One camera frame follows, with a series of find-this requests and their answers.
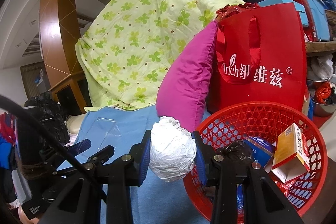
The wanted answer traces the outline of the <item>cream leather cushion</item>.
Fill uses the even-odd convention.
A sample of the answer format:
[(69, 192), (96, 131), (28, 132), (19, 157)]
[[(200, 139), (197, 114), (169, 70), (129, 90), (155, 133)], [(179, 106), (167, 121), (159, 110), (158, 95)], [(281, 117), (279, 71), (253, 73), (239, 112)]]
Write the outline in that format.
[(70, 136), (77, 135), (79, 133), (81, 124), (85, 116), (86, 114), (69, 116), (69, 118), (66, 120), (66, 126)]

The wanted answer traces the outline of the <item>blue towel blanket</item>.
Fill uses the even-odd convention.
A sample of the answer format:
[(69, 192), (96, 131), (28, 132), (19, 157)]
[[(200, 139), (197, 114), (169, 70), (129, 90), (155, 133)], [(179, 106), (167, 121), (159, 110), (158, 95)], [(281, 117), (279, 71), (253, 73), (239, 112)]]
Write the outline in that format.
[[(88, 112), (78, 135), (78, 139), (91, 141), (88, 155), (94, 154), (104, 139), (102, 131), (91, 130), (97, 118), (114, 120), (120, 130), (117, 143), (111, 143), (114, 156), (109, 163), (129, 152), (132, 145), (142, 140), (145, 131), (159, 121), (154, 105), (135, 111), (104, 107)], [(165, 182), (148, 170), (143, 184), (130, 188), (130, 196), (134, 223), (209, 223), (190, 201), (182, 180)]]

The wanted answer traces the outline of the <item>orange red medicine box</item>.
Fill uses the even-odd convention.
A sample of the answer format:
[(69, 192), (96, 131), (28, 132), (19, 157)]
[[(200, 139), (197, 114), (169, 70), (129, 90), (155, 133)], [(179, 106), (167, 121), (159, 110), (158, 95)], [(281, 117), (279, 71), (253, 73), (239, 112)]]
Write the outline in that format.
[(293, 123), (280, 135), (273, 155), (271, 172), (284, 184), (310, 170), (307, 142), (301, 129)]

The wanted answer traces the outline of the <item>red tote bag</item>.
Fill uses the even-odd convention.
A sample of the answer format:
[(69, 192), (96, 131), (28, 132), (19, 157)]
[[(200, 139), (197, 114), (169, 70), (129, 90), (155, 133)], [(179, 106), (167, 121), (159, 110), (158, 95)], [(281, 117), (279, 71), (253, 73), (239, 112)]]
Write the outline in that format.
[(302, 110), (306, 52), (292, 3), (245, 3), (217, 11), (217, 39), (207, 109), (265, 101)]

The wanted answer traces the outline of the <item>blue white carton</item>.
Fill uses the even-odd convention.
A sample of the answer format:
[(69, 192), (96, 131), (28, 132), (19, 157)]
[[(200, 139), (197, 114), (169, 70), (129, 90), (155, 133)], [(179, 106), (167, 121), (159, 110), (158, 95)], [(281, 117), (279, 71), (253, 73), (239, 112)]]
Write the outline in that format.
[(254, 160), (259, 162), (262, 167), (267, 166), (274, 155), (275, 146), (258, 136), (248, 136), (244, 143), (251, 147)]

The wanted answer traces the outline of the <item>wooden cabinet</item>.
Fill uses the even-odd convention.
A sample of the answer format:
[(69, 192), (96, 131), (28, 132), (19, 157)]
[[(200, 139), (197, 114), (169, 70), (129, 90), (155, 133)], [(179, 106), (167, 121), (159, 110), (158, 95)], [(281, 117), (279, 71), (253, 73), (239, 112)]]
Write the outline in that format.
[(83, 114), (88, 89), (75, 51), (80, 39), (75, 0), (40, 0), (39, 38), (52, 98), (69, 115)]

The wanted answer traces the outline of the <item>green clover quilt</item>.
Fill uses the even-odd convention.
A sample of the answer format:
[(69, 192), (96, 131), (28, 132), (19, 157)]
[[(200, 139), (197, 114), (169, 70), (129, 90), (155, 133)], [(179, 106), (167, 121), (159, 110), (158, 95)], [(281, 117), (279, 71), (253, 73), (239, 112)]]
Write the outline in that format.
[(91, 111), (155, 104), (174, 60), (218, 9), (242, 0), (110, 0), (75, 46)]

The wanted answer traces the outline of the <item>red plastic basket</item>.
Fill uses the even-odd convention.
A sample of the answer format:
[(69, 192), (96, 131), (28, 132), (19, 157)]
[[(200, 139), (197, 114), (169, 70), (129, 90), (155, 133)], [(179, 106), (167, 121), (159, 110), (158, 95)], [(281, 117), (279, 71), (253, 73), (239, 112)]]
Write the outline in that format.
[(302, 223), (325, 182), (323, 137), (291, 107), (230, 106), (205, 119), (192, 137), (195, 167), (183, 183), (211, 223)]

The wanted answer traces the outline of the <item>blue plastic bag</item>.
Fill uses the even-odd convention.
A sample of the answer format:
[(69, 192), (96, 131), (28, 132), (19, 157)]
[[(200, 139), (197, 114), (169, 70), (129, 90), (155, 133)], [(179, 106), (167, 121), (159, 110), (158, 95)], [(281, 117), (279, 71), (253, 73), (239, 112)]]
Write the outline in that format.
[(244, 213), (244, 191), (242, 184), (237, 184), (237, 210), (238, 215)]

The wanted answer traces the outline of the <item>magenta pillow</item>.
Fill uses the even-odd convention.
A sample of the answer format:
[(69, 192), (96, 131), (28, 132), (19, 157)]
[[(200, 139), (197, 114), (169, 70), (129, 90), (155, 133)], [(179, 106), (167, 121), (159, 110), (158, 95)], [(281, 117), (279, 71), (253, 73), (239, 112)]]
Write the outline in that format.
[(185, 46), (166, 73), (157, 94), (159, 117), (168, 116), (193, 132), (206, 108), (213, 72), (218, 24), (210, 22)]

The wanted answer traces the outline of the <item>red garment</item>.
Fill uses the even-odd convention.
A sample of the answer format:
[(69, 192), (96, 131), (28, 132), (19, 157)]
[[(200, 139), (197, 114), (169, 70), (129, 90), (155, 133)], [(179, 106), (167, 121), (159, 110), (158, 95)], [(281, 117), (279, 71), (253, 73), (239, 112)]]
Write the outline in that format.
[(1, 137), (10, 144), (15, 143), (15, 117), (9, 113), (0, 116)]

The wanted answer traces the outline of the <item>white plastic bag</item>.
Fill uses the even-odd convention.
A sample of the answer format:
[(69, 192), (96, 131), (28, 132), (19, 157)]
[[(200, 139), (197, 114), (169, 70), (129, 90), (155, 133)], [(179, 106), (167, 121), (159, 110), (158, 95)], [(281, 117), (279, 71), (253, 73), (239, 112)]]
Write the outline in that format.
[(197, 146), (173, 117), (162, 116), (150, 133), (151, 171), (165, 182), (183, 179), (195, 165)]

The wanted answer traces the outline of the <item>black plastic trash bag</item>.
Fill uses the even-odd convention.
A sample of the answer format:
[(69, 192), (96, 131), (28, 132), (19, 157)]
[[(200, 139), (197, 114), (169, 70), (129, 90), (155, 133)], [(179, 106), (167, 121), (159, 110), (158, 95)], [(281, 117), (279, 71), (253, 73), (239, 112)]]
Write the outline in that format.
[(235, 140), (217, 149), (216, 154), (241, 164), (252, 164), (254, 161), (252, 148), (244, 140)]

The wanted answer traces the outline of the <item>black puffer jacket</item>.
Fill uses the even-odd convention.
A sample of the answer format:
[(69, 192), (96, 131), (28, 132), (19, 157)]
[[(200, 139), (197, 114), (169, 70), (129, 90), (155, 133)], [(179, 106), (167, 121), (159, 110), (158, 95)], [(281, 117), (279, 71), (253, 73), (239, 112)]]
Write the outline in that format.
[(70, 141), (66, 125), (68, 116), (60, 105), (53, 100), (50, 92), (31, 97), (25, 102), (24, 107), (40, 121), (59, 143), (65, 145)]

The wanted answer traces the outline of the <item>clear plastic box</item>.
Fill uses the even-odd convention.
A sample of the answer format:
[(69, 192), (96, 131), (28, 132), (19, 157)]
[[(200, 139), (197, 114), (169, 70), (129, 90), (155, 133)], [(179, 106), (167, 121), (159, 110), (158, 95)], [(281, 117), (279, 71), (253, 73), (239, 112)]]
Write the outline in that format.
[(88, 159), (108, 145), (116, 148), (121, 137), (115, 120), (98, 117), (80, 129), (77, 151)]

